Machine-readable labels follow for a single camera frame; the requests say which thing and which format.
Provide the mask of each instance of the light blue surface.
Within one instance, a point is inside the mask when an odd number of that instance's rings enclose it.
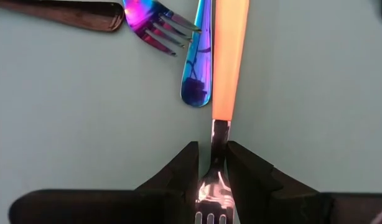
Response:
[[[379,3],[251,0],[231,139],[318,190],[382,192]],[[31,190],[134,188],[192,140],[206,164],[185,54],[0,9],[0,223]]]

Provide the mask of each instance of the spoon handle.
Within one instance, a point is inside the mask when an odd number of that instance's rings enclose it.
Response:
[[[181,83],[183,101],[194,107],[206,105],[212,95],[212,0],[199,0],[195,25],[201,33],[192,34]]]
[[[248,9],[249,0],[216,1],[213,119],[233,117]]]
[[[114,2],[0,0],[0,8],[104,32],[119,29],[124,17],[122,5]]]

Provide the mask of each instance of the cutlery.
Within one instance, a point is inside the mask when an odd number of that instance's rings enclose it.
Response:
[[[216,2],[211,159],[210,168],[198,188],[196,223],[234,222],[235,202],[224,173],[224,162],[240,74],[248,8],[249,0]]]
[[[122,5],[115,2],[0,0],[0,8],[103,32],[118,30],[124,19]]]
[[[165,40],[179,47],[184,44],[172,37],[175,35],[181,39],[192,41],[192,38],[176,29],[178,25],[188,30],[201,32],[192,22],[168,9],[155,0],[123,0],[124,13],[129,27],[149,45],[171,56],[177,54],[164,43]]]
[[[181,83],[181,98],[194,107],[205,106],[212,95],[212,0],[199,0],[195,25]]]

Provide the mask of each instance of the orange-handled fork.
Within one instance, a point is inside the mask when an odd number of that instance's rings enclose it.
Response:
[[[224,161],[240,74],[248,9],[249,0],[216,0],[212,152],[210,168],[198,187],[196,223],[234,222],[235,203],[229,181],[224,174]]]

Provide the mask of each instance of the metal fork neck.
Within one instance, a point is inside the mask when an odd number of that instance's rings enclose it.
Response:
[[[224,168],[225,151],[230,134],[231,121],[214,119],[212,121],[211,168]]]

